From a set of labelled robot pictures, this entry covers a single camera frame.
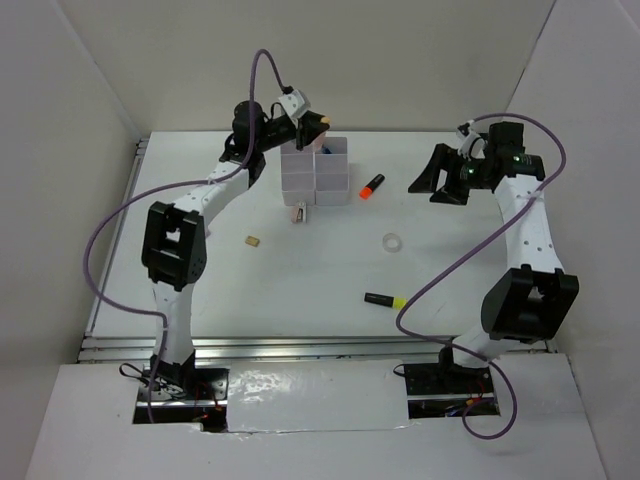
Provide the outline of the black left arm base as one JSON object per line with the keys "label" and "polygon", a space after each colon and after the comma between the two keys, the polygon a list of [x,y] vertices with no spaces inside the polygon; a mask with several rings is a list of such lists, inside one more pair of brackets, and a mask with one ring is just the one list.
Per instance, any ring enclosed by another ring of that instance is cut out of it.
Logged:
{"label": "black left arm base", "polygon": [[229,370],[197,368],[192,355],[184,365],[161,363],[154,379],[151,368],[122,363],[119,374],[139,383],[137,402],[145,412],[158,409],[193,407],[194,417],[205,418],[212,410],[223,413],[228,398]]}

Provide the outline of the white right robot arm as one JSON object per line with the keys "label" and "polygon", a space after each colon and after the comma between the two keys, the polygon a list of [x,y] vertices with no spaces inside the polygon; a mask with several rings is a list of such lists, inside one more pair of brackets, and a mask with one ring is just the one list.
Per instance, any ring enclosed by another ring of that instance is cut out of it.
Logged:
{"label": "white right robot arm", "polygon": [[528,119],[492,118],[485,133],[473,121],[458,126],[459,146],[438,144],[408,188],[429,194],[433,203],[455,206],[466,205],[473,190],[488,190],[502,219],[489,238],[504,238],[506,271],[486,293],[479,323],[439,353],[436,379],[448,392],[460,391],[472,372],[517,345],[553,339],[579,293],[579,280],[565,271],[549,228],[544,190],[555,177],[524,146]]}

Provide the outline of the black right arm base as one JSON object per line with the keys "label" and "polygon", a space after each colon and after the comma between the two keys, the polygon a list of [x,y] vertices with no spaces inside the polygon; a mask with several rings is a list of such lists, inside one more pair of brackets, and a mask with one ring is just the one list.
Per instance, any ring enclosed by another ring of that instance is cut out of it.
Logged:
{"label": "black right arm base", "polygon": [[489,399],[494,394],[488,368],[455,365],[451,347],[443,347],[435,361],[399,364],[392,372],[404,381],[410,400],[460,403]]}

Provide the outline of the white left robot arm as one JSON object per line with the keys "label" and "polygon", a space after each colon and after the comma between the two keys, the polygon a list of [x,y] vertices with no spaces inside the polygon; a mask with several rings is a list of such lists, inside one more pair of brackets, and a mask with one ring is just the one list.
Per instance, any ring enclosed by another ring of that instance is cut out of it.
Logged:
{"label": "white left robot arm", "polygon": [[226,138],[219,163],[205,181],[171,203],[154,203],[148,210],[142,264],[152,282],[158,321],[151,362],[163,374],[163,389],[176,399],[196,390],[191,369],[195,347],[191,333],[191,306],[195,283],[207,263],[208,227],[223,209],[259,179],[264,153],[291,143],[309,147],[330,128],[328,117],[286,107],[269,118],[258,103],[244,101],[234,109],[232,132]]}

